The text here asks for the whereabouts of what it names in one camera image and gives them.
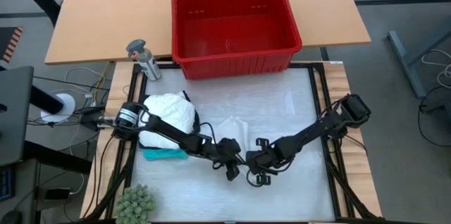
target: wooden board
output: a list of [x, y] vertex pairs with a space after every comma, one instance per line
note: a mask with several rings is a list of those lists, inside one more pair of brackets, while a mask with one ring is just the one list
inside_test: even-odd
[[[369, 43], [354, 0], [290, 0], [304, 47]], [[140, 38], [171, 55], [171, 0], [64, 0], [45, 63], [126, 61]]]
[[[132, 75], [133, 63], [117, 63], [116, 70], [113, 76], [113, 82], [111, 83], [110, 95], [106, 105], [106, 114], [110, 116], [115, 116], [119, 109], [121, 108], [124, 101], [127, 101], [127, 95], [124, 92], [128, 92], [127, 86], [130, 84], [130, 78]], [[350, 87], [347, 82], [345, 67], [342, 63], [324, 63], [324, 68], [326, 71], [326, 78], [328, 83], [328, 89], [330, 93], [331, 101], [335, 101], [346, 94], [350, 93]], [[322, 107], [324, 107], [323, 96], [321, 92], [321, 85], [318, 82], [318, 89], [320, 93], [320, 101]], [[135, 99], [138, 98], [139, 87], [135, 90]], [[110, 139], [112, 130], [103, 130], [100, 133], [99, 140], [97, 142], [97, 154], [101, 156], [106, 143]], [[363, 143], [362, 134], [360, 130], [350, 130], [350, 136], [359, 140]], [[116, 154], [118, 149], [118, 141], [113, 140], [106, 150], [104, 163], [102, 168], [102, 179], [100, 184], [100, 194], [99, 199], [101, 199], [108, 186], [109, 178], [113, 172], [114, 162], [116, 160]], [[345, 168], [347, 171], [347, 177], [351, 188], [354, 190], [356, 195], [361, 199], [361, 201], [368, 207], [368, 209], [381, 216], [381, 208], [378, 203], [378, 197], [376, 190], [374, 188], [373, 178], [371, 176], [371, 170], [368, 163], [368, 158], [366, 157], [365, 151], [357, 144], [349, 141], [343, 140], [342, 143], [342, 154], [345, 161]], [[128, 151], [124, 152], [123, 160], [126, 160]], [[97, 179], [99, 181], [99, 166], [100, 158], [97, 158]], [[345, 216], [345, 201], [341, 190], [339, 191], [339, 203], [342, 214]], [[83, 201], [82, 210], [80, 217], [83, 217], [84, 213], [91, 202], [91, 198], [94, 192], [94, 167], [91, 168], [91, 174], [89, 176], [89, 181], [87, 183], [87, 189], [85, 192], [85, 199]], [[116, 195], [120, 194], [122, 189], [119, 189]], [[95, 202], [89, 210], [94, 209]]]

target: floor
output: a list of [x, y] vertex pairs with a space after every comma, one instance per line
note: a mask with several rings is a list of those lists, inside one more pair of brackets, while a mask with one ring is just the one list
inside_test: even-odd
[[[386, 35], [389, 30], [396, 30], [405, 46], [413, 46], [449, 15], [451, 4], [359, 6], [358, 9], [372, 43], [331, 47], [328, 48], [328, 54], [331, 60], [345, 62], [351, 90], [360, 94], [373, 111], [371, 122], [364, 125], [362, 133], [383, 215], [390, 220], [449, 223], [451, 149], [433, 146], [419, 134], [416, 123], [419, 100], [414, 96]], [[42, 10], [32, 0], [0, 0], [0, 14], [36, 12]], [[87, 67], [101, 72], [105, 66], [105, 63], [44, 65], [53, 31], [48, 18], [0, 18], [0, 27], [7, 26], [23, 26], [25, 29], [13, 60], [7, 65], [9, 68], [34, 66], [35, 75], [62, 80], [71, 68]], [[440, 48], [451, 51], [451, 42], [445, 42]], [[294, 59], [317, 61], [321, 60], [321, 57], [318, 49], [303, 49]], [[437, 54], [431, 55], [430, 59], [446, 62], [446, 59]], [[435, 87], [435, 77], [443, 68], [422, 64], [418, 67], [426, 89]], [[107, 78], [111, 79], [112, 72], [111, 69]], [[98, 80], [98, 75], [76, 70], [70, 74], [69, 80], [90, 85]], [[46, 91], [71, 88], [65, 84], [44, 80], [35, 80], [34, 84]], [[78, 106], [83, 105], [83, 97], [79, 94], [73, 95], [77, 98]], [[433, 106], [446, 99], [450, 99], [450, 93], [441, 91], [431, 96], [427, 104]], [[30, 108], [30, 117], [38, 116], [38, 110]], [[442, 111], [423, 115], [422, 128], [431, 140], [451, 144], [451, 127]], [[27, 139], [52, 149], [63, 149], [69, 145], [76, 131], [77, 128], [73, 126], [53, 129], [30, 126]], [[81, 127], [74, 143], [81, 142], [93, 134]], [[86, 146], [80, 146], [75, 149], [74, 154], [83, 156], [85, 151]], [[60, 171], [43, 167], [41, 179], [50, 178], [58, 172]], [[45, 187], [62, 183], [78, 188], [81, 177], [68, 173]], [[83, 195], [84, 190], [67, 204], [66, 212], [69, 218], [78, 217]], [[68, 222], [68, 219], [61, 207], [43, 211], [42, 223], [64, 222]]]

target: succulent plant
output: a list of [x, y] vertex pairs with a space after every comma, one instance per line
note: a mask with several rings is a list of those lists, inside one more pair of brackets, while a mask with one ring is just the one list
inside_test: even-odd
[[149, 193], [147, 185], [127, 188], [118, 199], [116, 224], [147, 224], [154, 209], [154, 197]]

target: teal cloth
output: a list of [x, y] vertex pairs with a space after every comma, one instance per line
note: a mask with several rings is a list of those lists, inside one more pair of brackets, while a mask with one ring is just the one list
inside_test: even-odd
[[161, 158], [188, 158], [188, 154], [182, 149], [144, 149], [143, 155], [148, 161]]

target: keyboard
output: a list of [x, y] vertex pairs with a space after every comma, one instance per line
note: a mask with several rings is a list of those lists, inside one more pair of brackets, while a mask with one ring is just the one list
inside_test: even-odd
[[14, 196], [14, 173], [11, 166], [0, 167], [0, 201]]

